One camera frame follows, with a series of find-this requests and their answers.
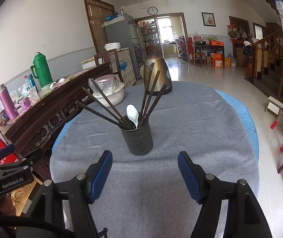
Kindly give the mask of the dark metal utensil holder cup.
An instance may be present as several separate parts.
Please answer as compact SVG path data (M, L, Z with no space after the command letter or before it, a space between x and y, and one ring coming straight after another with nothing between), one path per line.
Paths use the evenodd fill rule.
M153 139L148 120L142 127L134 130L121 128L122 135L129 151L137 156L148 154L153 148Z

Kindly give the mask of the white plastic spoon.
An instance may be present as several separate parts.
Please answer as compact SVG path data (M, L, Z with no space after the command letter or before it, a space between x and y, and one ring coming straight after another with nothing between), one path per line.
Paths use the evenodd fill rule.
M138 128L138 119L139 119L139 112L135 108L134 105L129 104L126 107L126 115L130 121L132 121L135 125L135 129Z

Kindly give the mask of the carved dark wooden sideboard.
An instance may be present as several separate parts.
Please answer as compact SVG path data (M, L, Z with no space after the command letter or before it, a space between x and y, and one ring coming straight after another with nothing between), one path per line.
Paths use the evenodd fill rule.
M48 149L53 147L64 125L77 116L82 109L75 102L85 105L92 99L82 90L89 88L88 80L112 73L108 63L68 75L64 82L49 93L39 93L36 101L19 114L13 122L0 125L0 134L15 146L15 152L23 157L40 148L42 159L34 166L34 174L41 181L51 178Z

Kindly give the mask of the purple thermos bottle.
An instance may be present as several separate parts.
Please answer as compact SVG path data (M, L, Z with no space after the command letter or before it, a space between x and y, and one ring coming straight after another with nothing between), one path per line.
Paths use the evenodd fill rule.
M19 113L15 108L15 105L10 97L7 87L4 84L0 85L0 101L2 103L2 106L4 107L8 118L11 121L15 120L19 116Z

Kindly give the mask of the green thermos flask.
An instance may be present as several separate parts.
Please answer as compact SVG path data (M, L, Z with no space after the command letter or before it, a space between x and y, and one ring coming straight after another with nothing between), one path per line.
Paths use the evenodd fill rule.
M37 52L35 54L30 70L33 77L39 81L41 88L53 82L46 57L42 53Z

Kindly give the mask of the grey tablecloth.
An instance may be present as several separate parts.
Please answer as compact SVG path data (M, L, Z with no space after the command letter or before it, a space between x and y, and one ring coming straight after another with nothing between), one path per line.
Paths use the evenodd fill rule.
M109 150L113 166L100 198L90 206L98 229L109 237L189 237L200 206L190 197L177 157L186 151L194 163L220 180L247 180L259 191L259 168L238 114L216 90L174 82L150 115L152 150L132 154L120 129L82 111L50 161L54 182L68 181Z

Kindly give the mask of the white plastic basin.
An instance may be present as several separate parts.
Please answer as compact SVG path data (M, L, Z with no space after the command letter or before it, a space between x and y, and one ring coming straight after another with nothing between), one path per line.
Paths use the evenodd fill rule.
M121 83L118 88L112 93L112 94L108 94L107 98L109 99L109 101L114 105L118 105L119 103L121 103L124 99L124 87L125 85L123 83ZM102 95L98 95L97 93L93 93L93 96L99 101L101 102L105 107L110 107L110 105L107 103L107 101L103 98Z

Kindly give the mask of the small white step stool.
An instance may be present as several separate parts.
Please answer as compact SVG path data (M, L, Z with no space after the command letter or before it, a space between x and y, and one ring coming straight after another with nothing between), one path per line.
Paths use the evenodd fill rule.
M275 99L272 96L268 97L268 104L265 108L265 112L271 111L274 114L279 115L282 109L283 109L283 103L281 103L279 100Z

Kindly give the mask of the blue underlay cloth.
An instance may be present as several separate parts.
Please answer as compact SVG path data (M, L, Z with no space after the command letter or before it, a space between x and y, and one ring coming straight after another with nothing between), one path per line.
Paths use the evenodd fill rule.
M247 107L238 99L235 97L232 97L224 92L216 90L216 92L230 105L234 108L236 113L238 114L238 117L240 118L243 127L245 128L249 139L251 141L251 144L253 146L256 161L259 161L259 140L258 140L258 134L256 130L255 123L251 117L251 114ZM56 141L53 144L52 147L52 153L57 149L59 143L62 141L63 137L66 135L67 131L73 124L73 122L77 119L78 116L76 116L74 119L67 122L64 127L62 128L62 131L58 135Z

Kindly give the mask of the cardboard appliance box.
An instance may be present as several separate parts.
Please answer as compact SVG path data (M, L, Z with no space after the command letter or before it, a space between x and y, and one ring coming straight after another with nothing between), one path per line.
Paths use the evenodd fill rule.
M118 62L120 68L120 73L118 73L118 76L121 82L124 83L126 88L133 86L136 82L136 77L129 49L121 48L120 51L117 52L117 60L114 52L109 51L109 54L113 74L117 74L119 72L116 64Z

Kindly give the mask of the grey refrigerator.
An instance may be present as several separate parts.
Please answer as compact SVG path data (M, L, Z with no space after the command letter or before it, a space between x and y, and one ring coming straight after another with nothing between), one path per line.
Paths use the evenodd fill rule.
M107 41L119 42L121 48L128 48L136 79L140 79L140 68L144 64L145 47L133 16L120 15L102 24Z

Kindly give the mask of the wooden stair railing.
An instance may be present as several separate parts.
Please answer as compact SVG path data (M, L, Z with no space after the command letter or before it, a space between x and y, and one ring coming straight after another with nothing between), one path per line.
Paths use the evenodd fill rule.
M243 51L247 52L249 57L245 79L250 82L256 79L258 74L269 71L271 64L280 60L283 52L283 30L279 28L255 42L251 37L249 34L243 45Z

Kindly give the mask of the dark wooden side table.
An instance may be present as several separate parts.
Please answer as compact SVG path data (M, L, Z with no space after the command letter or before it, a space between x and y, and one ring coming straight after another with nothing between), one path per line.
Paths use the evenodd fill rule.
M219 45L210 45L210 44L195 44L194 45L194 53L198 52L199 53L199 64L202 66L202 54L203 53L218 53L221 52L222 55L222 63L223 63L223 68L225 67L225 48L224 46L219 46Z

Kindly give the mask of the framed flower picture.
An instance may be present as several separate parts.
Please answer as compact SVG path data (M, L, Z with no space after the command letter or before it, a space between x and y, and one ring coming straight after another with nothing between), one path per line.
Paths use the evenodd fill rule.
M215 17L213 13L202 12L201 14L202 14L202 20L204 26L211 26L211 27L216 26Z

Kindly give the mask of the round wall clock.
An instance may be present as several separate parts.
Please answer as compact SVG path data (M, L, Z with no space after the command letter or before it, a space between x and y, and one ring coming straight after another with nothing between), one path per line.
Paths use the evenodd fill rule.
M147 13L151 16L157 15L158 9L156 7L149 7Z

